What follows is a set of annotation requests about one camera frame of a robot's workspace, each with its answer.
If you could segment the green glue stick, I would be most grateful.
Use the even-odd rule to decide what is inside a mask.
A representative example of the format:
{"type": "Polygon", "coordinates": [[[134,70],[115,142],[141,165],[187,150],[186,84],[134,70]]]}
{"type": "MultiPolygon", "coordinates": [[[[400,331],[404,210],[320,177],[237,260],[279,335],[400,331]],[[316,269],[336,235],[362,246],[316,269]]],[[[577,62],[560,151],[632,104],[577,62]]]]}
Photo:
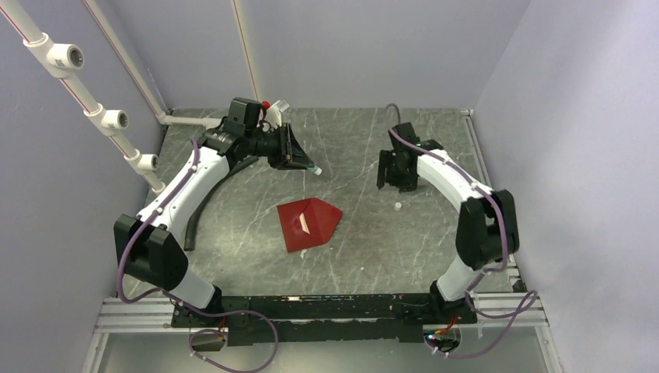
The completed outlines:
{"type": "Polygon", "coordinates": [[[308,167],[307,170],[317,176],[320,176],[323,173],[323,170],[318,166],[308,167]]]}

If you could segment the red envelope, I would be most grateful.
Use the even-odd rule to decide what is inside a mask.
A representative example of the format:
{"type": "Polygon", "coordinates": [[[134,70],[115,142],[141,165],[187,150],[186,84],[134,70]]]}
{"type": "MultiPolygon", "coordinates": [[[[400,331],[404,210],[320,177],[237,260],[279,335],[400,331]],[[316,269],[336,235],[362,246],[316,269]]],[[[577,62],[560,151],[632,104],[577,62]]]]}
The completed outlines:
{"type": "Polygon", "coordinates": [[[277,213],[288,253],[327,244],[343,217],[338,207],[315,197],[280,204],[277,213]],[[300,214],[305,215],[309,234],[301,230],[300,214]]]}

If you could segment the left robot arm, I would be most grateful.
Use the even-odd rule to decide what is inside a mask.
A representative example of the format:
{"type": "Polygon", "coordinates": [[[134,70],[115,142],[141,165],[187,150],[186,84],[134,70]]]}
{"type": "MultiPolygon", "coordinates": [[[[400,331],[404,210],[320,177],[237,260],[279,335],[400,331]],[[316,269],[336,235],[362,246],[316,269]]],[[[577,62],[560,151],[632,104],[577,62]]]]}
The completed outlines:
{"type": "Polygon", "coordinates": [[[203,326],[223,316],[222,291],[194,273],[184,250],[190,219],[211,190],[245,159],[264,158],[279,170],[316,171],[316,164],[296,140],[282,115],[288,101],[274,103],[236,97],[220,123],[192,138],[192,151],[165,189],[136,216],[121,215],[113,227],[117,247],[117,295],[133,303],[124,291],[129,275],[192,309],[203,326]]]}

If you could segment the tan letter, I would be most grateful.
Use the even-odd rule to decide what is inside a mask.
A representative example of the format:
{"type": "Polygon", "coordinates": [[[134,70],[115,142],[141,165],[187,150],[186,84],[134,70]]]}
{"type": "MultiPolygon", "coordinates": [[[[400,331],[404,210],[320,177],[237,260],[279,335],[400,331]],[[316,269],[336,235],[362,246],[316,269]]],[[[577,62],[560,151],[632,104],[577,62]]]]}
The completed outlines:
{"type": "Polygon", "coordinates": [[[307,224],[307,222],[306,222],[306,219],[305,219],[305,215],[304,215],[304,214],[300,214],[300,215],[298,216],[298,220],[299,220],[299,223],[300,223],[301,230],[302,230],[304,233],[309,234],[310,231],[309,231],[309,227],[308,227],[308,224],[307,224]]]}

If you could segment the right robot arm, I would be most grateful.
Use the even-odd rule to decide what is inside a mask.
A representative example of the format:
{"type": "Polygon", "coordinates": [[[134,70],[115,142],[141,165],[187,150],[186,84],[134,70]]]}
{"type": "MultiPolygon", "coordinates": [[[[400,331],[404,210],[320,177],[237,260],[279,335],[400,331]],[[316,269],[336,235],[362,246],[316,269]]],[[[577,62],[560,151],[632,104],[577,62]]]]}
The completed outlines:
{"type": "Polygon", "coordinates": [[[468,174],[435,140],[421,141],[412,124],[389,129],[392,147],[382,150],[376,186],[388,184],[401,192],[414,191],[427,181],[451,203],[458,214],[455,258],[431,285],[428,312],[437,322],[447,322],[487,274],[507,269],[519,246],[514,198],[468,174]]]}

